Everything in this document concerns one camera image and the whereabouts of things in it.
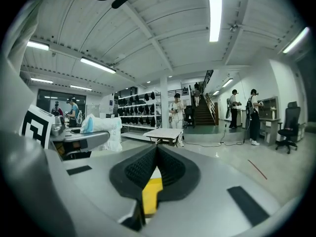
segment ceiling light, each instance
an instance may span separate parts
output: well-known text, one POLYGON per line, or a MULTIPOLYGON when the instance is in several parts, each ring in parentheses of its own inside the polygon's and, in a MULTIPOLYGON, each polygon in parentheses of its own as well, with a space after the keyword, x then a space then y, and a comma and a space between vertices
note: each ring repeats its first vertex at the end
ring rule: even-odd
POLYGON ((209 0, 210 24, 209 41, 217 42, 221 30, 222 0, 209 0))
POLYGON ((104 65, 98 64, 98 63, 96 63, 96 62, 94 62, 94 61, 90 61, 90 60, 88 60, 88 59, 86 59, 86 58, 81 58, 80 61, 83 62, 83 63, 85 63, 85 64, 89 64, 89 65, 91 65, 91 66, 94 66, 94 67, 96 67, 96 68, 98 68, 98 69, 102 69, 102 70, 104 70, 104 71, 106 71, 106 72, 109 72, 109 73, 111 73, 111 74, 115 74, 115 73, 116 73, 116 71, 115 71, 114 69, 111 69, 111 68, 106 67, 106 66, 104 66, 104 65))
POLYGON ((287 48, 283 51, 283 53, 288 53, 291 51, 301 40, 308 34, 310 29, 308 27, 305 27, 303 31, 295 38, 295 40, 287 46, 287 48))
POLYGON ((88 89, 88 88, 84 88, 84 87, 79 87, 79 86, 75 86, 75 85, 70 85, 70 88, 76 88, 76 89, 84 89, 84 90, 92 90, 92 89, 88 89))
POLYGON ((34 42, 34 41, 29 41, 27 46, 38 48, 38 49, 42 49, 42 50, 45 50, 45 51, 49 51, 49 45, 37 43, 37 42, 34 42))
POLYGON ((32 80, 32 81, 46 82, 46 83, 53 83, 53 81, 43 80, 43 79, 37 79, 37 78, 31 78, 31 80, 32 80))
POLYGON ((233 79, 229 79, 224 85, 223 88, 226 87, 228 84, 230 84, 233 81, 233 79))

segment black pants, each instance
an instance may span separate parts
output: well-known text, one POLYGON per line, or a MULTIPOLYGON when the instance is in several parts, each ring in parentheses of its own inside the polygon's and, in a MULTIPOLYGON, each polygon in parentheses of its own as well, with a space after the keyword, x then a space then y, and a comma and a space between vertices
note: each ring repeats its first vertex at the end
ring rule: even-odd
POLYGON ((253 140, 257 140, 260 131, 260 120, 258 113, 253 113, 251 115, 251 122, 250 122, 250 138, 253 140))
POLYGON ((231 109, 231 113, 232 113, 232 122, 229 127, 230 128, 237 127, 237 109, 231 109))

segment office chair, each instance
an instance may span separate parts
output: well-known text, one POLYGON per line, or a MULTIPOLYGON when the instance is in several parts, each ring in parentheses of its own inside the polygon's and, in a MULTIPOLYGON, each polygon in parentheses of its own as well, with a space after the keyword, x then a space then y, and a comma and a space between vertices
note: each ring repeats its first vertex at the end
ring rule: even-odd
POLYGON ((295 142, 291 141, 291 137, 297 136, 298 134, 298 118, 300 116, 301 107, 297 106, 296 102, 290 102, 287 105, 287 108, 285 109, 285 124, 284 128, 281 129, 282 122, 278 123, 280 125, 280 130, 277 132, 279 135, 285 137, 286 139, 283 141, 280 141, 277 144, 276 150, 279 147, 286 146, 289 154, 291 152, 290 146, 295 147, 295 150, 297 150, 297 145, 295 142))
POLYGON ((188 126, 195 127, 195 120, 194 120, 194 109, 192 109, 192 105, 187 105, 187 107, 184 109, 184 121, 188 122, 188 124, 185 124, 183 128, 186 128, 188 126))

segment platform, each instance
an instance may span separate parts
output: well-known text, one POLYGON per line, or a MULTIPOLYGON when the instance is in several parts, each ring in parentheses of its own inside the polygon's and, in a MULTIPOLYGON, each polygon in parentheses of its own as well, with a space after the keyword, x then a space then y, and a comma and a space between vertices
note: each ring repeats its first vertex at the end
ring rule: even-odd
POLYGON ((244 129, 239 126, 237 129, 229 129, 230 123, 220 120, 219 125, 196 125, 194 128, 189 126, 184 129, 184 141, 189 143, 201 142, 220 142, 223 141, 242 141, 244 129))

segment white sneaker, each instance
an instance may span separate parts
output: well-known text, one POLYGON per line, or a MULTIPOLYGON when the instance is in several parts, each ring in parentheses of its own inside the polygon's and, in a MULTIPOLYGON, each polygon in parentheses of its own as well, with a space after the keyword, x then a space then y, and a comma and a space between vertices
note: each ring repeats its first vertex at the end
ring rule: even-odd
POLYGON ((259 145, 260 145, 260 143, 256 142, 255 140, 253 140, 253 141, 251 142, 251 144, 252 144, 252 145, 255 145, 255 146, 259 146, 259 145))

